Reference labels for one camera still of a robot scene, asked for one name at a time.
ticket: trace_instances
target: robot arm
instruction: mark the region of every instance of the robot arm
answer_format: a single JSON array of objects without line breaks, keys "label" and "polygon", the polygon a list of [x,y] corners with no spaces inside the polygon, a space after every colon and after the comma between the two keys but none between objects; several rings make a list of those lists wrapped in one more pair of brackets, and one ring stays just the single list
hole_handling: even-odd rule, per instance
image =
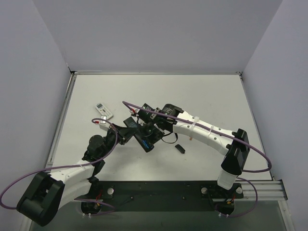
[{"label": "robot arm", "polygon": [[[159,108],[153,109],[146,103],[142,108],[146,111],[140,110],[138,112],[138,116],[147,124],[154,123],[154,125],[161,130],[183,134],[191,139],[194,138],[209,145],[225,156],[221,164],[222,169],[217,181],[217,184],[220,187],[229,190],[236,178],[242,174],[250,149],[237,141],[215,134],[214,131],[227,134],[231,137],[235,137],[249,143],[247,133],[244,130],[238,129],[237,132],[235,132],[215,127],[200,120],[196,116],[190,115],[188,112],[172,104],[166,104],[162,110]],[[150,113],[150,111],[176,117],[179,120]],[[210,128],[210,130],[196,126],[196,123],[204,125]]]},{"label": "robot arm", "polygon": [[40,226],[47,225],[58,209],[75,198],[89,192],[95,175],[104,166],[105,157],[114,144],[125,144],[136,132],[136,128],[114,125],[107,135],[92,136],[81,161],[76,165],[50,174],[39,172],[34,176],[17,204],[17,211],[29,217]]},{"label": "robot arm", "polygon": [[[236,177],[242,173],[249,148],[232,139],[214,134],[212,131],[219,130],[248,142],[245,131],[238,129],[234,132],[212,126],[171,104],[166,104],[162,110],[153,109],[147,104],[142,108],[148,111],[140,110],[138,114],[134,113],[134,116],[138,115],[144,121],[142,125],[134,122],[132,126],[129,126],[131,123],[125,123],[128,128],[123,128],[113,124],[115,130],[109,128],[105,137],[95,135],[90,138],[84,157],[74,167],[67,166],[65,170],[50,174],[38,173],[18,202],[17,211],[41,226],[47,225],[60,207],[89,192],[92,183],[97,182],[95,175],[105,164],[102,158],[111,151],[115,143],[123,145],[135,136],[148,152],[154,148],[153,144],[164,136],[165,130],[194,138],[224,155],[218,185],[225,190],[232,187]],[[151,112],[173,116],[184,121],[177,121]],[[198,127],[195,123],[205,125],[210,130]]]}]

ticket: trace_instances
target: black cable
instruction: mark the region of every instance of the black cable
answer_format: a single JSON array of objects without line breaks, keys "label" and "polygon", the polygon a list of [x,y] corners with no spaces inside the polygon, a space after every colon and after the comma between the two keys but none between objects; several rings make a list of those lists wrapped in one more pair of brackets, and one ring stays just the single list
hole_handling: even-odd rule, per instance
[{"label": "black cable", "polygon": [[147,135],[147,136],[144,136],[144,135],[143,135],[143,137],[149,137],[149,136],[151,136],[151,135],[154,133],[154,130],[155,130],[155,129],[157,129],[157,128],[154,128],[154,129],[152,130],[152,133],[151,133],[150,135]]},{"label": "black cable", "polygon": [[216,209],[215,209],[215,206],[214,206],[214,202],[213,202],[213,199],[210,197],[210,193],[209,192],[207,192],[207,197],[209,199],[211,208],[215,211]]},{"label": "black cable", "polygon": [[163,137],[165,137],[165,136],[169,136],[169,135],[171,135],[173,133],[173,131],[171,131],[171,132],[169,132],[168,134],[166,134],[166,135],[163,135]]},{"label": "black cable", "polygon": [[162,138],[162,141],[165,142],[165,143],[169,143],[169,144],[176,143],[178,141],[179,136],[178,136],[177,133],[174,133],[174,134],[175,134],[175,138],[176,138],[176,140],[174,142],[166,142],[166,141],[163,140],[163,138]]}]

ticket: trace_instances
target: gray wall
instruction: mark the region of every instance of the gray wall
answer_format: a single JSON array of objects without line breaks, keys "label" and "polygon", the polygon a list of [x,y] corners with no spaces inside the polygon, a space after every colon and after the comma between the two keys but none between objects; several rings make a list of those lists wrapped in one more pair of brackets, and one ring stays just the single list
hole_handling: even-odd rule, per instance
[{"label": "gray wall", "polygon": [[308,1],[284,0],[244,70],[262,142],[283,179],[297,231],[307,230]]},{"label": "gray wall", "polygon": [[243,71],[281,0],[34,0],[72,70]]},{"label": "gray wall", "polygon": [[[44,167],[70,73],[31,0],[0,1],[0,191]],[[31,177],[5,196],[15,206]],[[23,216],[0,207],[0,230]]]}]

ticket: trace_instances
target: black small object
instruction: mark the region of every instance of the black small object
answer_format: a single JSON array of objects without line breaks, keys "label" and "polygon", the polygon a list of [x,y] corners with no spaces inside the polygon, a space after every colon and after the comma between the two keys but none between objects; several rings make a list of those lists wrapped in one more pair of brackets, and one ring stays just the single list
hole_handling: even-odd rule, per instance
[{"label": "black small object", "polygon": [[182,153],[182,154],[185,153],[185,149],[181,145],[177,144],[177,145],[175,145],[175,147],[176,147],[176,149],[178,149],[180,151],[180,153]]}]

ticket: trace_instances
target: bolt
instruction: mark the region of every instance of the bolt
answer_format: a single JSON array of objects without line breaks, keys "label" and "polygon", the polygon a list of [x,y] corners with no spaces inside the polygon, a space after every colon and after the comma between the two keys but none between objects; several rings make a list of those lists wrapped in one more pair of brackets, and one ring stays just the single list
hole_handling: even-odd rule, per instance
[{"label": "bolt", "polygon": [[243,190],[241,187],[238,187],[236,190],[235,190],[238,194],[242,194]]},{"label": "bolt", "polygon": [[203,187],[203,188],[201,189],[201,193],[202,193],[202,194],[207,194],[207,188],[206,188],[206,187]]},{"label": "bolt", "polygon": [[114,194],[114,189],[113,189],[113,188],[107,189],[107,193],[108,193],[109,195]]}]

